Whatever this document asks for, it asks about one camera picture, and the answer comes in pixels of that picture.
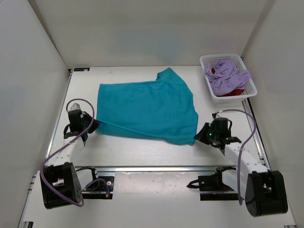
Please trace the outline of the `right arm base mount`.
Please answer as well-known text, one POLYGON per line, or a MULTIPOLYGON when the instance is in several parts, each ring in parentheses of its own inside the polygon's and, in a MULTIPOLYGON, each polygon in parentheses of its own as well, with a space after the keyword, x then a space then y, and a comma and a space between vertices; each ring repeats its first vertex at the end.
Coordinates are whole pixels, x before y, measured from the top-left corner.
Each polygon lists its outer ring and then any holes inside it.
POLYGON ((215 169, 212 175, 200 175, 187 185, 189 189, 198 189, 200 201, 234 201, 238 194, 228 185, 223 183, 223 174, 236 171, 233 166, 223 166, 215 169))

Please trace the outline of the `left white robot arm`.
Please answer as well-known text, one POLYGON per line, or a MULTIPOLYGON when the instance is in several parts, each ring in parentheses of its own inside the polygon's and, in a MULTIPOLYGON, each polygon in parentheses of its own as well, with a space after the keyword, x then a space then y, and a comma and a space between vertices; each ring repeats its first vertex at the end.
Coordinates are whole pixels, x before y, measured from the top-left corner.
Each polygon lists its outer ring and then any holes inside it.
POLYGON ((64 145, 49 165, 43 167, 41 188, 47 209, 82 203, 82 191, 98 188, 100 179, 94 167, 75 169, 73 161, 84 149, 88 134, 94 132, 100 122, 80 109, 68 111, 69 124, 64 128, 64 145))

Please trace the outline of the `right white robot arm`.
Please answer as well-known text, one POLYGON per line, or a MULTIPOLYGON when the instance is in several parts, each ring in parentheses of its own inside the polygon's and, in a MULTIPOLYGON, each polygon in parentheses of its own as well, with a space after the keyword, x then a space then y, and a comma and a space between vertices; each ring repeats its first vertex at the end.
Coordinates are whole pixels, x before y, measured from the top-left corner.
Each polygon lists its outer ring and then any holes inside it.
POLYGON ((219 149, 233 162, 212 175, 200 175, 187 188, 198 189, 201 201, 241 199, 253 217, 285 214, 288 211, 285 183, 279 171, 271 171, 231 136, 232 122, 223 117, 205 123, 196 141, 219 149))

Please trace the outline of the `teal t shirt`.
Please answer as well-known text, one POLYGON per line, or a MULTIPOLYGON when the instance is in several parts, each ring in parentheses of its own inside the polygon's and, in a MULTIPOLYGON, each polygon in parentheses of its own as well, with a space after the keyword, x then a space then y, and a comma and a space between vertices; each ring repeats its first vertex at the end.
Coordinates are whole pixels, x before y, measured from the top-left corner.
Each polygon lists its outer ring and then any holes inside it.
POLYGON ((100 84, 96 118, 105 135, 192 146, 199 117, 193 93, 167 68, 154 81, 100 84))

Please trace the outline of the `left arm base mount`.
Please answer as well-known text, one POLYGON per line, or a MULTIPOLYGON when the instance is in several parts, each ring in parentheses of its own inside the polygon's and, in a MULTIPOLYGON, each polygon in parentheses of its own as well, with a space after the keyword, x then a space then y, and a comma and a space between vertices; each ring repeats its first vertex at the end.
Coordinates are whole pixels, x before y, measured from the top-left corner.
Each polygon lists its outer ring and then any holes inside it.
POLYGON ((111 200, 114 193, 114 173, 86 166, 76 169, 84 199, 111 200))

